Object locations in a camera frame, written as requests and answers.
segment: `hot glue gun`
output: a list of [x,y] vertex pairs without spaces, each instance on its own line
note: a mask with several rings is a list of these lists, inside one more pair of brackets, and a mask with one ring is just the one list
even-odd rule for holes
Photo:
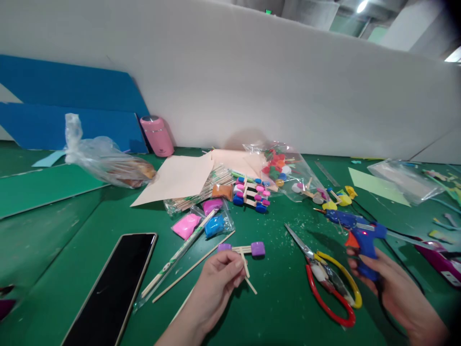
[[[358,247],[361,255],[377,259],[373,240],[375,238],[385,239],[388,232],[386,227],[380,223],[369,223],[362,216],[356,216],[339,210],[315,210],[324,214],[330,221],[350,231],[349,239],[345,244],[346,246]],[[359,262],[357,270],[360,275],[367,277],[373,282],[379,280],[379,273],[367,267],[362,261]]]

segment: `pink water bottle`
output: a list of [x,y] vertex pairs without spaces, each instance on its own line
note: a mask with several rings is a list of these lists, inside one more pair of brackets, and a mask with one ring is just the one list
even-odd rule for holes
[[174,153],[170,135],[165,128],[162,118],[155,115],[142,117],[141,126],[146,133],[150,146],[157,156],[167,157]]

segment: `ceiling light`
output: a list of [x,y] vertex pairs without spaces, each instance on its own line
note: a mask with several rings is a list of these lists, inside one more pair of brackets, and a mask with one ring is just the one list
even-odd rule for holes
[[368,0],[362,1],[360,3],[359,7],[357,7],[357,13],[362,12],[365,9],[365,7],[367,6],[367,4],[368,4]]

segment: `smartphone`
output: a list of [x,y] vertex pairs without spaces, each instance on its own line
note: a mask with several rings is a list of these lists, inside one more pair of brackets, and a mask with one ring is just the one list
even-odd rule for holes
[[156,233],[120,237],[62,346],[119,344],[156,242]]

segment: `light blue paper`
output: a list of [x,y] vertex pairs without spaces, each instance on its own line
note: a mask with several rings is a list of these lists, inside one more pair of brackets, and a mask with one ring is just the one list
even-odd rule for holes
[[54,153],[49,154],[44,159],[41,159],[34,163],[32,167],[51,167],[59,158],[66,153],[64,150],[57,150]]

